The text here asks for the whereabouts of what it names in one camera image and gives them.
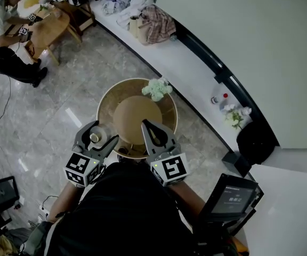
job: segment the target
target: gray tile floor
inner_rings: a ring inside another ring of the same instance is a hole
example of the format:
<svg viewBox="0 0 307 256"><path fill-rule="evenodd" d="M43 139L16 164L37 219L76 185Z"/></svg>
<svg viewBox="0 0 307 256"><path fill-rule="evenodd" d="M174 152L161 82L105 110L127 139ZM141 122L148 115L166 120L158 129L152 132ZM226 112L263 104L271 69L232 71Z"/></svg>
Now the gray tile floor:
<svg viewBox="0 0 307 256"><path fill-rule="evenodd" d="M61 64L55 66L48 54L43 56L49 74L38 88L11 80L10 102L0 121L0 178L14 175L25 198L21 209L10 210L11 227L36 220L42 201L59 195L66 183L62 166L78 130L66 109L84 125L95 119L101 97L113 84L157 77L99 26L84 33L81 45L64 35L54 53ZM0 75L0 115L8 96L9 79ZM187 183L207 200L221 173L228 173L221 163L227 149L183 100L175 93L173 98L179 113L177 136L193 171Z"/></svg>

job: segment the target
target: small bottle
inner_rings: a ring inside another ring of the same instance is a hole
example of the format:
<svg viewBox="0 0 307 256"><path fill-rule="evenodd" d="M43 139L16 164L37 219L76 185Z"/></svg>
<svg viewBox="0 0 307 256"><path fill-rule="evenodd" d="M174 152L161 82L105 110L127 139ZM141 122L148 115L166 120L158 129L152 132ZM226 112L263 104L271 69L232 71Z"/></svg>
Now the small bottle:
<svg viewBox="0 0 307 256"><path fill-rule="evenodd" d="M216 105L223 102L228 97L228 94L225 93L223 95L217 95L211 98L211 103Z"/></svg>

